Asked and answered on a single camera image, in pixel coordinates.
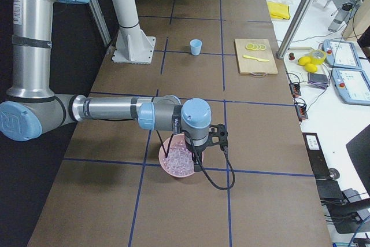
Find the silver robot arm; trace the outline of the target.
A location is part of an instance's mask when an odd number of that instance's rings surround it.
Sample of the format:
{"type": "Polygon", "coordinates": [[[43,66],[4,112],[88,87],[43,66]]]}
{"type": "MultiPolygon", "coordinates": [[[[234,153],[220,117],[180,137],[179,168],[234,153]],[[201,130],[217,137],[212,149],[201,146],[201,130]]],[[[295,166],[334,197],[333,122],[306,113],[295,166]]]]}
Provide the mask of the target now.
{"type": "Polygon", "coordinates": [[[223,124],[211,123],[209,104],[199,98],[181,102],[163,97],[85,97],[55,94],[49,87],[53,5],[90,0],[13,0],[13,84],[1,103],[1,132],[15,141],[35,139],[83,120],[133,120],[140,128],[183,134],[195,171],[203,171],[202,155],[219,145],[228,151],[223,124]]]}

